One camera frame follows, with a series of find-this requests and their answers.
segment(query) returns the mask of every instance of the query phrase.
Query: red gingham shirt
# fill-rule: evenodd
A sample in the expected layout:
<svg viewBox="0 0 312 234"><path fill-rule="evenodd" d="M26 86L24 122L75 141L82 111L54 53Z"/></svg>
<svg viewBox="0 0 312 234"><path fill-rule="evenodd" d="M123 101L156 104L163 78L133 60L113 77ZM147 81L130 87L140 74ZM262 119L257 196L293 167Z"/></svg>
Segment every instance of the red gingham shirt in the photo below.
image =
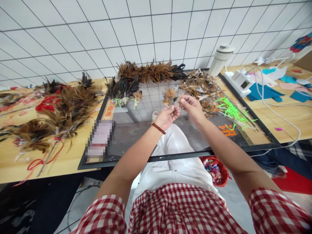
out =
<svg viewBox="0 0 312 234"><path fill-rule="evenodd" d="M256 233L302 233L311 216L286 196L270 189L253 190L249 206ZM126 233L124 203L105 195L87 209L72 234ZM189 184L146 190L134 202L129 233L246 233L214 192Z"/></svg>

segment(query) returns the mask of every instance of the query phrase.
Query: red floor mat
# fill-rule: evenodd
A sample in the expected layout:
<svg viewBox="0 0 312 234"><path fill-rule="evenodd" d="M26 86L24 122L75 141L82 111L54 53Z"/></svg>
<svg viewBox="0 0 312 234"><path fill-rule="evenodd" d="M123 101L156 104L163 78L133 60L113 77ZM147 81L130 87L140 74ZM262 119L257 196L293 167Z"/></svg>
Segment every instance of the red floor mat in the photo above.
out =
<svg viewBox="0 0 312 234"><path fill-rule="evenodd" d="M295 192L312 195L312 181L286 167L286 179L276 178L273 181L285 192Z"/></svg>

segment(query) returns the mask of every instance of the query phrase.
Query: black table frame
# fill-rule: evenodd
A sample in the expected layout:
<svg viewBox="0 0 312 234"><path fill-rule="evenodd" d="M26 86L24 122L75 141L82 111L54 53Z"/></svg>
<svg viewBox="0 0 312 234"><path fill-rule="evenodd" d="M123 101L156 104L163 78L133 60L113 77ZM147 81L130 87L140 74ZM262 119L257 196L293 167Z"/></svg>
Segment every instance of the black table frame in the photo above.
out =
<svg viewBox="0 0 312 234"><path fill-rule="evenodd" d="M253 117L253 119L258 119L256 120L257 124L260 126L260 128L264 131L264 133L268 136L268 138L271 140L272 143L269 144L261 144L261 145L250 145L250 146L242 146L241 148L245 152L251 152L251 151L257 151L257 150L267 150L267 149L276 149L276 148L281 148L281 145L279 141L274 137L274 135L270 132L270 130L262 123L262 121L258 118L258 116L254 113L254 111L248 106L248 104L244 101L244 99L239 95L239 93L232 87L232 85L227 81L227 79L219 73L219 77L222 79L222 81L227 85L227 87L232 91L234 96L238 99L238 101L248 110L248 113ZM103 101L103 104L101 106L101 109L99 111L97 121L99 121L102 118L102 115L104 113L106 104L108 101L108 96L106 95ZM105 150L105 156L107 155L108 152L108 147ZM92 163L86 163L86 149L81 157L78 170L83 170L83 169L92 169L92 168L100 168L100 167L110 167L110 166L115 166L119 160L115 161L109 161L109 162L92 162ZM157 162L157 161L165 161L165 160L174 160L174 159L185 159L185 158L194 158L194 157L201 157L201 156L207 156L210 153L213 155L212 149L209 147L207 149L204 149L202 151L197 151L197 152L190 152L190 153L179 153L179 154L170 154L170 155L161 155L161 156L153 156L150 157L148 162Z"/></svg>

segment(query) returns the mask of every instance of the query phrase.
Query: gingham sleeve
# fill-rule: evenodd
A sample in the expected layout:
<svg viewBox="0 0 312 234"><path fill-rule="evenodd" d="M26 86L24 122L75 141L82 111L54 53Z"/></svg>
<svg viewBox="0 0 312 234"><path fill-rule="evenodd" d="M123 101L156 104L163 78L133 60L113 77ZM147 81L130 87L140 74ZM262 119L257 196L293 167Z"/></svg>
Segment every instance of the gingham sleeve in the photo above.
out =
<svg viewBox="0 0 312 234"><path fill-rule="evenodd" d="M291 199L271 189L253 190L249 206L256 233L305 233L311 215Z"/></svg>
<svg viewBox="0 0 312 234"><path fill-rule="evenodd" d="M116 195L105 195L95 200L87 209L71 234L126 233L124 204Z"/></svg>

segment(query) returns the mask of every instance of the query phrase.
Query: left hand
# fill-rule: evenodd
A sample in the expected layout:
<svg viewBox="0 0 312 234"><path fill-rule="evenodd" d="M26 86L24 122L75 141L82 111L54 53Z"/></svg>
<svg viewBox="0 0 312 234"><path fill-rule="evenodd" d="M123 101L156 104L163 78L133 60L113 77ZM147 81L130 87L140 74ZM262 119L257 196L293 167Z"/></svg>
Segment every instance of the left hand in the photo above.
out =
<svg viewBox="0 0 312 234"><path fill-rule="evenodd" d="M180 116L180 112L178 106L171 105L170 107L166 107L159 112L155 124L166 131L172 122Z"/></svg>

